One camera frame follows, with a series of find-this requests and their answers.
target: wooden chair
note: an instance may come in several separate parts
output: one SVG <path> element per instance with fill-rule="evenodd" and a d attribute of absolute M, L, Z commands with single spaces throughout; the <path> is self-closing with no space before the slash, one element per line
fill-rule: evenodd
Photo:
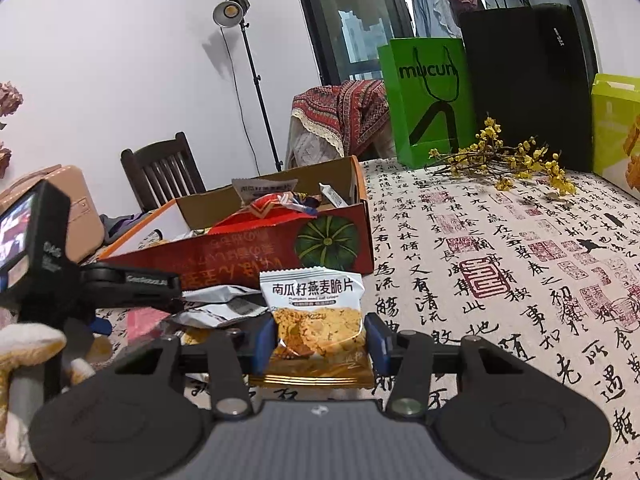
<path fill-rule="evenodd" d="M 205 191 L 183 132 L 175 134 L 175 139 L 155 142 L 136 152 L 124 150 L 120 161 L 142 211 Z"/>

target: gloved hand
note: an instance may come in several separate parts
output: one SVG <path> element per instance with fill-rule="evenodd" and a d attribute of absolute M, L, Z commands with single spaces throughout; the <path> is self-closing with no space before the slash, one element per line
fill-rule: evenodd
<path fill-rule="evenodd" d="M 37 368 L 21 368 L 13 375 L 12 372 L 19 367 L 43 364 L 67 346 L 62 367 L 74 385 L 94 374 L 88 361 L 100 362 L 111 355 L 108 339 L 94 338 L 78 320 L 69 319 L 65 333 L 39 323 L 15 323 L 0 329 L 0 470 L 20 473 L 34 462 L 28 441 L 28 426 L 34 410 L 25 408 L 24 403 L 29 399 L 11 402 L 10 389 L 12 384 L 15 386 L 24 379 L 21 373 Z M 33 384 L 33 381 L 27 380 L 27 383 Z"/>

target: tablecloth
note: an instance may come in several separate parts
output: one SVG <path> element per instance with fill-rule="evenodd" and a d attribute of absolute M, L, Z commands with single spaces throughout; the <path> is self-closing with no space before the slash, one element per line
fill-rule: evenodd
<path fill-rule="evenodd" d="M 420 330 L 444 344 L 482 336 L 574 388 L 611 424 L 596 478 L 640 479 L 638 202 L 592 174 L 572 174 L 578 194 L 553 200 L 544 179 L 500 192 L 395 160 L 362 168 L 376 258 L 375 272 L 364 278 L 363 311 L 377 312 L 393 330 Z M 121 347 L 126 313 L 105 314 Z M 373 390 L 328 395 L 385 399 L 393 382 L 377 378 Z M 255 399 L 327 395 L 254 392 Z M 206 405 L 202 384 L 190 384 L 186 394 Z M 455 377 L 436 378 L 430 408 L 455 394 Z"/>

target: tripod pole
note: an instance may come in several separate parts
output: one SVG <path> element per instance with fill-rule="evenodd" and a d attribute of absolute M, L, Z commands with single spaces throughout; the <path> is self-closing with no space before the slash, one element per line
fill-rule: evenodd
<path fill-rule="evenodd" d="M 249 65 L 251 66 L 251 72 L 254 75 L 255 91 L 258 94 L 258 101 L 260 101 L 260 109 L 262 110 L 262 118 L 264 119 L 264 126 L 267 128 L 267 135 L 269 136 L 269 142 L 271 143 L 271 151 L 273 152 L 273 160 L 276 163 L 276 169 L 282 171 L 282 162 L 278 157 L 278 151 L 276 150 L 276 143 L 273 141 L 273 134 L 271 133 L 271 127 L 269 126 L 269 118 L 267 117 L 267 110 L 264 107 L 264 100 L 262 98 L 262 92 L 260 91 L 260 76 L 255 73 L 254 58 L 251 56 L 251 49 L 249 48 L 249 41 L 246 38 L 246 29 L 249 27 L 248 23 L 244 20 L 240 22 L 240 30 L 242 30 L 242 38 L 244 39 L 244 46 L 246 47 L 246 54 L 249 57 Z"/>

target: cardboard box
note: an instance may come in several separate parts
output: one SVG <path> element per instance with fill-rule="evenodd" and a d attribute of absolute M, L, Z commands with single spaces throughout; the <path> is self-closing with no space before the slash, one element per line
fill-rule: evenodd
<path fill-rule="evenodd" d="M 476 140 L 476 116 L 462 40 L 408 38 L 378 49 L 398 160 L 434 163 L 433 148 L 454 153 Z"/>
<path fill-rule="evenodd" d="M 183 290 L 225 283 L 259 288 L 261 270 L 309 267 L 319 265 L 321 258 L 325 258 L 326 267 L 342 267 L 361 274 L 373 272 L 366 188 L 354 156 L 264 178 L 296 178 L 296 191 L 309 194 L 319 194 L 319 182 L 329 184 L 352 205 L 322 207 L 317 219 L 295 219 L 226 235 L 203 235 L 139 250 L 150 240 L 171 240 L 194 229 L 209 228 L 238 211 L 238 194 L 226 186 L 171 200 L 117 240 L 100 259 L 177 272 Z M 309 243 L 315 238 L 317 244 Z M 329 246 L 333 246 L 332 250 L 323 252 Z"/>
<path fill-rule="evenodd" d="M 591 99 L 593 171 L 640 198 L 640 78 L 598 74 Z"/>

